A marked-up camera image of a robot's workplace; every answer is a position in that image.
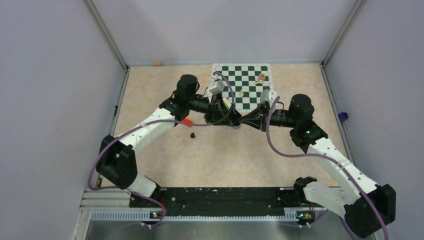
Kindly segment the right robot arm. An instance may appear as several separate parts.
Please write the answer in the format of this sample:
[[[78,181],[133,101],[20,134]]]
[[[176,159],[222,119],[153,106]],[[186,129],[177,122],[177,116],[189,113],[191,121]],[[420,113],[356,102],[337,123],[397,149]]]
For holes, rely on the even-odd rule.
[[[293,143],[302,150],[303,157],[316,160],[340,186],[334,190],[314,178],[299,179],[293,200],[299,206],[310,202],[333,212],[360,238],[382,231],[390,238],[388,225],[396,218],[396,192],[389,185],[380,185],[367,177],[333,144],[328,134],[313,120],[314,106],[305,94],[296,94],[287,110],[277,109],[279,96],[264,91],[260,105],[239,118],[239,122],[253,126],[270,137],[271,127],[289,128]]]

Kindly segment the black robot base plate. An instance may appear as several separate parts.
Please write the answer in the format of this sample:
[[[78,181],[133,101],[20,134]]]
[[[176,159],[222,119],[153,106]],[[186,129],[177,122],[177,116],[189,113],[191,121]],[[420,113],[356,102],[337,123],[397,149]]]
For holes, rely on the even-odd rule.
[[[303,216],[319,207],[292,187],[162,187],[150,199],[130,195],[131,208],[161,206],[168,217],[282,217],[294,209]]]

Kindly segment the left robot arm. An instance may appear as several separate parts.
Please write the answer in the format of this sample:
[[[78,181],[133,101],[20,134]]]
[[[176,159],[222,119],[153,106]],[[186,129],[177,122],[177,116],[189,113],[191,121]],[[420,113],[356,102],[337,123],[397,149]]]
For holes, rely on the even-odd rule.
[[[92,171],[113,183],[114,188],[138,194],[147,206],[156,206],[161,198],[160,186],[138,172],[136,157],[165,131],[177,125],[193,126],[183,121],[190,111],[210,113],[225,87],[231,95],[235,94],[229,80],[220,72],[213,72],[211,79],[206,90],[208,96],[203,97],[197,94],[200,86],[197,77],[182,75],[171,96],[148,118],[117,137],[107,135],[102,140]]]

